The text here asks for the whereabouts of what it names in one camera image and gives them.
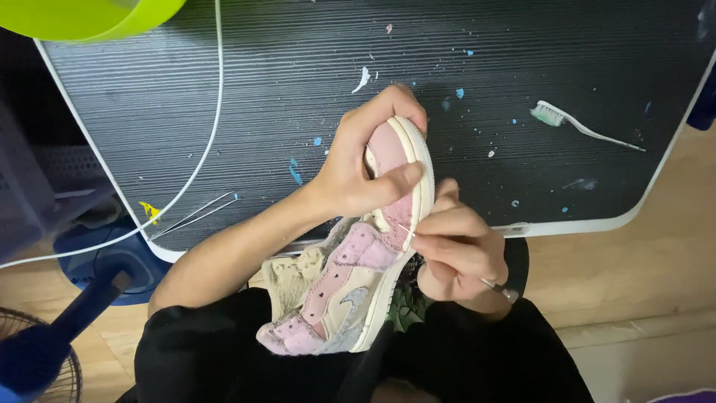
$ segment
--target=white midsole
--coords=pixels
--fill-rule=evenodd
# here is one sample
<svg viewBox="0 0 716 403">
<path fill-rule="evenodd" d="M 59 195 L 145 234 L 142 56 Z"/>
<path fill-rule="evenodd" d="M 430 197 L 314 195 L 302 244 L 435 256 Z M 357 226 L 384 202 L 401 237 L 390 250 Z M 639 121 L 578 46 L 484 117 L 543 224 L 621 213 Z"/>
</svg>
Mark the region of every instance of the white midsole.
<svg viewBox="0 0 716 403">
<path fill-rule="evenodd" d="M 408 119 L 390 118 L 388 123 L 395 129 L 395 132 L 398 133 L 403 148 L 406 150 L 406 154 L 408 154 L 408 162 L 420 161 L 425 167 L 425 175 L 423 175 L 420 183 L 413 189 L 412 205 L 414 208 L 412 212 L 415 214 L 413 217 L 419 217 L 418 221 L 420 221 L 430 213 L 435 201 L 435 177 L 432 171 L 430 154 L 427 151 L 427 146 L 425 146 L 422 135 Z M 420 203 L 415 203 L 416 196 L 419 197 Z M 373 296 L 370 307 L 368 307 L 368 314 L 366 315 L 361 335 L 358 338 L 358 342 L 349 350 L 350 352 L 358 353 L 360 351 L 366 351 L 373 344 L 380 328 L 385 322 L 386 315 L 390 311 L 395 283 L 398 281 L 403 267 L 414 254 L 415 251 L 408 247 L 398 258 L 396 263 L 381 277 L 376 290 L 377 295 Z"/>
</svg>

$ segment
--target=paint splatter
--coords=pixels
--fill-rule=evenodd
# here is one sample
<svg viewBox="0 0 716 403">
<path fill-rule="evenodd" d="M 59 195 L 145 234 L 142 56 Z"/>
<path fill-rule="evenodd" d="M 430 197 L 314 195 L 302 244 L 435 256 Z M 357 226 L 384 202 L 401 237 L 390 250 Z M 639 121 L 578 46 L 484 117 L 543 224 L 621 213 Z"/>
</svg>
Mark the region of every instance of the paint splatter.
<svg viewBox="0 0 716 403">
<path fill-rule="evenodd" d="M 304 184 L 304 181 L 301 179 L 301 175 L 296 172 L 294 169 L 295 166 L 298 166 L 299 162 L 296 161 L 295 158 L 291 158 L 290 165 L 289 165 L 289 171 L 291 172 L 291 175 L 294 177 L 294 180 L 296 180 L 296 183 L 299 184 L 299 186 Z"/>
<path fill-rule="evenodd" d="M 152 207 L 151 204 L 145 203 L 145 202 L 143 202 L 143 201 L 140 201 L 139 204 L 141 204 L 142 207 L 144 207 L 144 214 L 147 215 L 147 218 L 148 218 L 148 219 L 153 219 L 153 218 L 156 217 L 157 214 L 159 214 L 159 212 L 161 211 L 161 210 L 159 210 L 159 209 L 156 209 L 156 208 Z M 156 225 L 156 224 L 157 224 L 157 221 L 159 221 L 159 220 L 156 219 L 156 220 L 152 221 L 152 224 Z"/>
<path fill-rule="evenodd" d="M 368 79 L 370 78 L 370 74 L 368 73 L 368 69 L 367 69 L 366 67 L 363 67 L 363 68 L 361 69 L 361 71 L 362 71 L 362 75 L 361 75 L 361 77 L 360 77 L 360 83 L 358 84 L 358 86 L 356 87 L 355 90 L 351 91 L 351 94 L 357 93 L 358 90 L 360 90 L 361 88 L 363 88 L 363 86 L 368 83 Z"/>
<path fill-rule="evenodd" d="M 592 190 L 599 182 L 596 179 L 579 178 L 570 184 L 562 186 L 562 189 Z"/>
</svg>

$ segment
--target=wooden floor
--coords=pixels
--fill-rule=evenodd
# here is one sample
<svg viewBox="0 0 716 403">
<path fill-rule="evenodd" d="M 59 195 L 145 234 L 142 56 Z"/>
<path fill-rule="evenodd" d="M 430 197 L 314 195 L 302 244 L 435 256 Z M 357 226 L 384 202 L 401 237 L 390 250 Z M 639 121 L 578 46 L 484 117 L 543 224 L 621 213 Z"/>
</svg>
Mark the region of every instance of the wooden floor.
<svg viewBox="0 0 716 403">
<path fill-rule="evenodd" d="M 527 297 L 555 327 L 716 308 L 716 131 L 685 128 L 639 215 L 610 232 L 530 238 Z M 23 255 L 50 252 L 37 245 Z M 56 262 L 0 270 L 0 306 L 52 321 L 79 291 Z M 83 402 L 132 386 L 146 305 L 111 307 L 73 346 Z"/>
</svg>

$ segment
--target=sneaker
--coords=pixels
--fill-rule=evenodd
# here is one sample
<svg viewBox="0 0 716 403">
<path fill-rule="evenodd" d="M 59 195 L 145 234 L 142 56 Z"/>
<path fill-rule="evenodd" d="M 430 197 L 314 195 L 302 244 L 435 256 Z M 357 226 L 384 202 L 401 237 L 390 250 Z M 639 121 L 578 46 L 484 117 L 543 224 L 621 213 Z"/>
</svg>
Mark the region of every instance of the sneaker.
<svg viewBox="0 0 716 403">
<path fill-rule="evenodd" d="M 272 309 L 274 321 L 256 334 L 269 351 L 298 356 L 356 353 L 371 346 L 386 320 L 400 272 L 415 254 L 410 234 L 400 225 L 415 231 L 435 200 L 432 163 L 418 129 L 408 119 L 393 117 L 375 130 L 365 152 L 374 177 L 413 161 L 421 161 L 425 173 L 411 193 L 359 219 L 342 219 L 325 241 L 298 257 L 277 257 L 262 265 L 265 276 L 293 265 L 297 271 L 314 272 L 320 265 L 320 275 L 295 305 L 273 292 L 271 304 L 278 306 Z"/>
</svg>

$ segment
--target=desk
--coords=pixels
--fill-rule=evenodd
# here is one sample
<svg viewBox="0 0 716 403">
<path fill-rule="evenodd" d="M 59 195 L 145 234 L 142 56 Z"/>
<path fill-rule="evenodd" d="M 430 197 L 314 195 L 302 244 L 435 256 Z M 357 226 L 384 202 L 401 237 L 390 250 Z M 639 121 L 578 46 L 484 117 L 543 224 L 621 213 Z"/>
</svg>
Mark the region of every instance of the desk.
<svg viewBox="0 0 716 403">
<path fill-rule="evenodd" d="M 394 82 L 411 85 L 428 112 L 436 179 L 455 177 L 461 198 L 491 226 L 508 236 L 618 227 L 654 183 L 716 47 L 713 0 L 232 0 L 222 15 L 226 85 L 215 150 L 147 234 L 228 191 L 240 200 L 157 238 L 153 248 L 168 260 L 290 194 L 298 186 L 292 158 L 310 180 L 343 113 Z M 139 202 L 166 205 L 208 141 L 218 85 L 213 1 L 189 1 L 139 37 L 42 47 L 143 221 Z M 363 67 L 371 79 L 352 93 Z M 647 152 L 568 123 L 548 126 L 530 115 L 538 100 Z"/>
</svg>

